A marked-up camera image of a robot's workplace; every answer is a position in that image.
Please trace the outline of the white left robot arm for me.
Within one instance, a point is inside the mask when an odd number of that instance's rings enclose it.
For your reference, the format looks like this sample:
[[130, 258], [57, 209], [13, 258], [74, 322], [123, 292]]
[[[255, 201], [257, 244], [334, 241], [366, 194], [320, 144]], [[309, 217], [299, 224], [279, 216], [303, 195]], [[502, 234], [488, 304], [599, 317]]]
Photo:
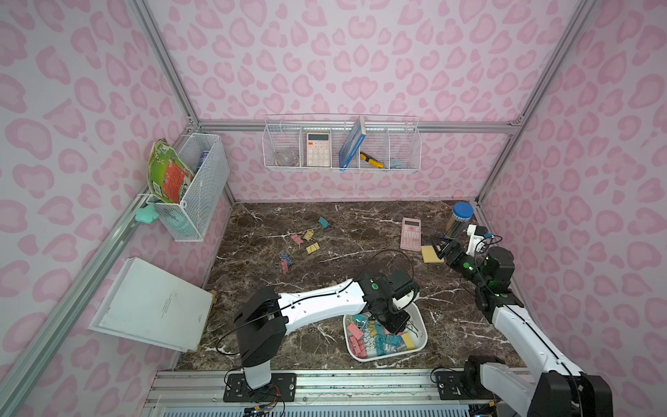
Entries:
[[278, 294], [273, 287], [261, 288], [234, 318], [246, 384], [252, 390], [269, 385], [270, 362], [285, 336], [320, 321], [368, 313], [397, 335], [406, 329], [406, 309], [419, 293], [417, 281], [400, 269], [390, 275], [361, 272], [335, 286], [302, 293]]

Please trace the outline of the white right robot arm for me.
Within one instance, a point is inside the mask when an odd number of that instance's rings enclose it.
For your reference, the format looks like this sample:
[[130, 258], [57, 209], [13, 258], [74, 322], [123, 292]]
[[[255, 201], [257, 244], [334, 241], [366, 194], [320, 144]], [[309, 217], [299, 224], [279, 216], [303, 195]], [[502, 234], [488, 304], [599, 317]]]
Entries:
[[442, 241], [434, 250], [450, 269], [474, 285], [479, 311], [510, 342], [533, 377], [526, 380], [496, 356], [472, 355], [461, 377], [467, 394], [494, 394], [519, 416], [613, 414], [609, 384], [568, 359], [512, 293], [511, 251], [496, 246], [492, 238], [476, 243], [470, 252], [455, 240]]

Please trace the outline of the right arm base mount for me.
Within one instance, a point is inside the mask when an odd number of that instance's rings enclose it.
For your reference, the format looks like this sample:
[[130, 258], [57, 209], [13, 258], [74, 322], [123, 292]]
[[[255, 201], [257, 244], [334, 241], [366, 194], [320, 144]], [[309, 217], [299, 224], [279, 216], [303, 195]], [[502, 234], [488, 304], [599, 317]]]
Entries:
[[495, 395], [481, 384], [480, 367], [486, 363], [505, 361], [497, 356], [471, 355], [462, 371], [451, 368], [434, 368], [430, 379], [437, 386], [441, 401], [493, 400]]

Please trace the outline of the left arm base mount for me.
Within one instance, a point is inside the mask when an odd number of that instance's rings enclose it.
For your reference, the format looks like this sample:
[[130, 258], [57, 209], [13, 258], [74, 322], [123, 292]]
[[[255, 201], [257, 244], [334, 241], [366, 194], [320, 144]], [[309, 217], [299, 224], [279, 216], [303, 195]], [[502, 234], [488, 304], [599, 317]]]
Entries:
[[272, 373], [271, 381], [265, 386], [252, 389], [244, 374], [232, 373], [226, 376], [225, 403], [294, 402], [297, 374]]

